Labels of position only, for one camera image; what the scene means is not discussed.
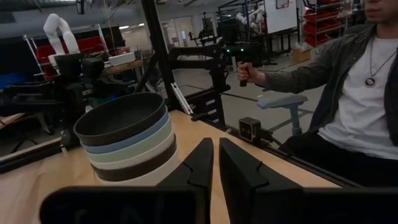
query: white bowl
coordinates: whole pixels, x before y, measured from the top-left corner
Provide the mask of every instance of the white bowl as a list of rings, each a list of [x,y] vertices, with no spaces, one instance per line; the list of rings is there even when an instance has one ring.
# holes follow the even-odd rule
[[[178,149],[175,151],[174,155],[163,165],[158,167],[156,170],[142,175],[140,177],[124,180],[118,182],[110,182],[101,180],[98,176],[97,179],[103,184],[108,186],[146,186],[152,187],[156,186],[162,180],[164,180],[168,175],[170,175],[179,165],[181,164],[180,159],[178,159]]]

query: stacked bowls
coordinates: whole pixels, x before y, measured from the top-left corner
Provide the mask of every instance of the stacked bowls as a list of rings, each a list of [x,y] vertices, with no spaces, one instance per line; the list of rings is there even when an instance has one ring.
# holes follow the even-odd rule
[[[179,165],[172,122],[156,93],[105,103],[84,114],[74,132],[105,185],[153,186]]]

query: wooden table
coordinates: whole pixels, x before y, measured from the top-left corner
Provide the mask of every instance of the wooden table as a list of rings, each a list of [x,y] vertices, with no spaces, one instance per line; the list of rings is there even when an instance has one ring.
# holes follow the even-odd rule
[[[130,69],[140,68],[143,65],[144,65],[143,60],[135,60],[133,62],[127,62],[127,63],[123,63],[120,65],[110,66],[110,67],[104,69],[101,76],[112,75],[112,74],[116,74],[119,72],[124,72],[124,71],[130,70]]]
[[[267,166],[303,187],[338,187],[321,177],[301,169],[272,154],[213,128],[179,111],[170,113],[177,135],[179,158],[183,161],[199,142],[213,139],[215,156],[211,195],[211,222],[229,223],[218,166],[219,138],[229,138]],[[71,185],[99,185],[82,148],[57,154],[0,176],[0,223],[39,223],[42,200],[51,192]]]
[[[18,114],[14,114],[14,115],[7,116],[7,117],[0,116],[0,120],[2,121],[2,122],[0,122],[0,129],[5,128],[8,124],[12,124],[14,121],[18,120],[23,115],[24,115],[24,113],[18,113]]]

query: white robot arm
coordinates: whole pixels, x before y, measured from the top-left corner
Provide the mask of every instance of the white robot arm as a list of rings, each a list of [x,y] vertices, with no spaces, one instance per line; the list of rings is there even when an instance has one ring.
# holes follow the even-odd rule
[[[260,6],[256,11],[250,13],[249,15],[249,22],[250,27],[256,28],[259,27],[259,24],[262,20],[264,20],[264,6]],[[236,19],[241,21],[244,25],[248,23],[246,17],[244,17],[241,13],[236,15]]]
[[[55,55],[49,56],[49,60],[53,67],[57,66],[57,63],[55,63],[54,60],[54,56],[65,54],[65,51],[62,48],[61,40],[58,38],[57,28],[59,28],[62,32],[62,37],[65,41],[65,45],[67,46],[69,53],[80,53],[76,38],[72,34],[68,23],[54,13],[50,14],[45,21],[43,30],[47,34],[50,44],[55,50]]]

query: pendant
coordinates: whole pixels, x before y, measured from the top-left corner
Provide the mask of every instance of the pendant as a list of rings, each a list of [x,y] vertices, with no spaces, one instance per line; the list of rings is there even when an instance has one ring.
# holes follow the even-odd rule
[[[374,78],[368,78],[368,79],[366,79],[366,81],[365,81],[365,84],[366,84],[366,86],[368,86],[368,87],[372,87],[375,83],[376,83],[376,81],[375,81]]]

